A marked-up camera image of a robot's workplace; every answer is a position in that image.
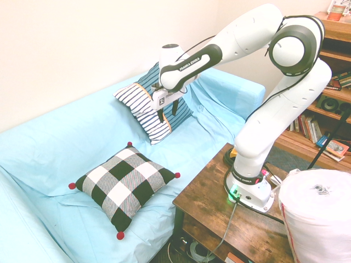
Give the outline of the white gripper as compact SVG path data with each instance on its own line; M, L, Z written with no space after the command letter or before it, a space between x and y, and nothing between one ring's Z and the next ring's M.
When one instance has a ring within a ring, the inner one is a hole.
M181 91L171 93L165 89L154 91L151 96L151 107L157 111L159 121L164 122L163 108L172 104L172 115L175 116L178 110L179 98L183 96Z

